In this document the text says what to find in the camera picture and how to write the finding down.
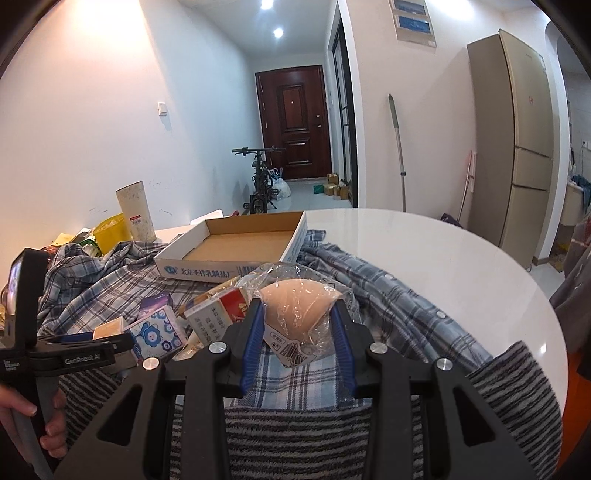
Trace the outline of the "person's left hand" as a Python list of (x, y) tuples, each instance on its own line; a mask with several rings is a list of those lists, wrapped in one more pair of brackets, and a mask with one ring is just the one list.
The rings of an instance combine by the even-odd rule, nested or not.
[[(67, 427), (64, 408), (66, 395), (61, 389), (53, 397), (53, 416), (45, 425), (45, 435), (40, 438), (41, 447), (53, 458), (63, 458), (68, 451)], [(21, 455), (25, 454), (24, 444), (17, 431), (12, 414), (18, 412), (26, 417), (34, 417), (35, 405), (25, 399), (13, 388), (1, 385), (1, 423), (12, 443)]]

